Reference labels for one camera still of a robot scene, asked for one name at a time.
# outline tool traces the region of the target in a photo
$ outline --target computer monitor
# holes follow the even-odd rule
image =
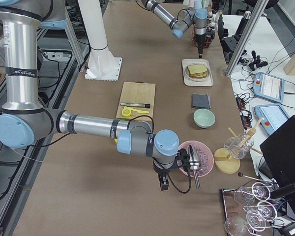
[[[295,115],[261,145],[266,163],[280,188],[295,182]],[[295,193],[286,196],[295,214]]]

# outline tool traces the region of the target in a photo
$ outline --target pink bowl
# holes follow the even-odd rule
[[[189,145],[192,145],[192,148],[197,152],[201,162],[201,168],[197,170],[198,176],[202,177],[210,173],[214,165],[214,157],[211,150],[206,145],[198,141],[186,141],[180,144],[179,149],[184,148],[188,151]],[[183,170],[183,168],[180,168],[180,171],[185,175],[188,175],[187,172]]]

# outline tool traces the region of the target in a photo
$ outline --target yellow utensil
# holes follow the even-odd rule
[[[132,107],[124,107],[123,110],[121,111],[121,114],[123,117],[129,117],[131,116],[131,111],[137,112],[139,114],[149,113],[149,111],[142,111],[142,110],[134,109]]]

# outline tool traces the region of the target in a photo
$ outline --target cutting board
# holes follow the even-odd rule
[[[120,101],[117,109],[116,118],[124,118],[126,120],[132,119],[137,117],[141,114],[137,112],[132,112],[131,116],[123,117],[121,114],[123,106],[120,105],[120,102],[133,102],[133,103],[150,103],[150,108],[141,108],[141,107],[134,107],[135,109],[149,111],[148,116],[153,117],[153,109],[154,109],[154,98],[155,98],[155,84],[148,84],[148,83],[134,83],[134,82],[124,82]],[[136,120],[145,120],[151,121],[148,117],[140,117]]]

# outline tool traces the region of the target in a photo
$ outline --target office chair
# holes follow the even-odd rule
[[[267,5],[265,6],[266,9],[269,9],[271,7],[274,7],[277,3],[278,3],[279,0],[269,0],[269,2],[267,3]],[[238,9],[236,11],[236,15],[239,15],[240,12],[244,13],[245,11],[248,11],[249,10],[249,7],[255,7],[256,6],[256,3],[257,3],[257,0],[244,0],[242,1],[244,2],[245,4],[247,4],[246,6],[246,9],[243,10],[243,9]]]

